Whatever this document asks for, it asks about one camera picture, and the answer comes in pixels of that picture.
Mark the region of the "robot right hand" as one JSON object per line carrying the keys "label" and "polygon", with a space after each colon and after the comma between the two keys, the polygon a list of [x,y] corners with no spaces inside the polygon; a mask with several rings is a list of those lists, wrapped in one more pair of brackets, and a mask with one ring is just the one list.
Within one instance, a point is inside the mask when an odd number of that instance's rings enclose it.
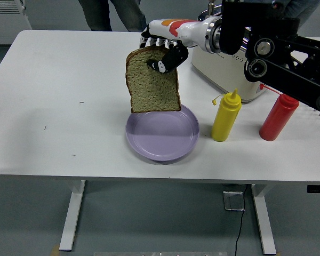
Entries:
{"label": "robot right hand", "polygon": [[153,20],[141,33],[140,47],[164,45],[169,43],[169,51],[160,60],[147,60],[147,65],[160,73],[175,70],[188,58],[188,48],[199,46],[202,50],[214,53],[213,33],[215,30],[213,17],[205,21],[187,19]]}

